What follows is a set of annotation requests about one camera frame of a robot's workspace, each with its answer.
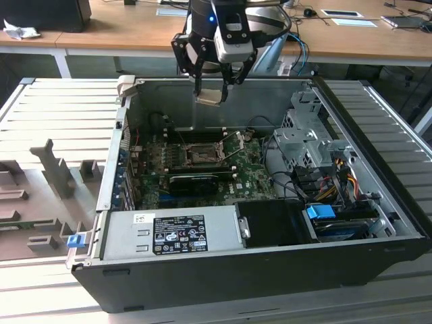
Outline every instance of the blue tab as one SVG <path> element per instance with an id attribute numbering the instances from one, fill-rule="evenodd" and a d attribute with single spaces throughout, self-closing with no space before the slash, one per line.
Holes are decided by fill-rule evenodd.
<path id="1" fill-rule="evenodd" d="M 85 248 L 86 234 L 74 234 L 67 238 L 66 246 L 68 248 Z"/>
<path id="2" fill-rule="evenodd" d="M 335 212 L 330 205 L 313 205 L 307 210 L 310 219 L 335 218 Z"/>

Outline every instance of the robotic arm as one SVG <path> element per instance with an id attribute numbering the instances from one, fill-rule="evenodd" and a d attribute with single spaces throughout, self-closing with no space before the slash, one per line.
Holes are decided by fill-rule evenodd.
<path id="1" fill-rule="evenodd" d="M 218 105 L 228 87 L 243 83 L 257 60 L 258 48 L 286 34 L 291 21 L 279 4 L 287 0 L 190 0 L 183 33 L 171 41 L 183 73 L 195 79 L 198 102 Z M 234 69 L 233 63 L 242 63 Z M 221 72 L 222 91 L 201 88 L 203 73 Z"/>

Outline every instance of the black box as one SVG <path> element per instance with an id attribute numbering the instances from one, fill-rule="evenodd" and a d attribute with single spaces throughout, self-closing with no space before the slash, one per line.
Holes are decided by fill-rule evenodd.
<path id="1" fill-rule="evenodd" d="M 19 27 L 38 31 L 82 32 L 92 12 L 88 0 L 1 0 L 0 26 L 3 19 Z"/>

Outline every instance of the power supply label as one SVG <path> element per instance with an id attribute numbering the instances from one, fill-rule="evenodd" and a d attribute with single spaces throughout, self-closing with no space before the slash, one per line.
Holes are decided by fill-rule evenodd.
<path id="1" fill-rule="evenodd" d="M 155 218 L 153 235 L 156 255 L 207 251 L 204 215 Z"/>

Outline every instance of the aluminum profile table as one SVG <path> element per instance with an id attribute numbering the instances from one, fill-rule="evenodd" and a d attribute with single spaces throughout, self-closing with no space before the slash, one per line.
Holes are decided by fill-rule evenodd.
<path id="1" fill-rule="evenodd" d="M 328 82 L 328 85 L 430 215 L 432 164 L 429 147 L 371 87 L 360 82 Z M 32 324 L 216 321 L 276 324 L 289 319 L 290 324 L 422 324 L 432 319 L 431 253 L 394 265 L 360 287 L 111 315 L 104 313 L 80 287 L 64 267 L 63 260 L 31 262 L 0 265 L 0 277 L 8 278 L 0 281 L 0 304 L 9 305 L 0 308 L 0 323 L 5 319 L 7 323 Z"/>
<path id="2" fill-rule="evenodd" d="M 40 169 L 29 148 L 50 138 L 68 167 L 84 159 L 104 165 L 121 106 L 116 87 L 116 79 L 24 79 L 0 110 L 0 160 Z"/>

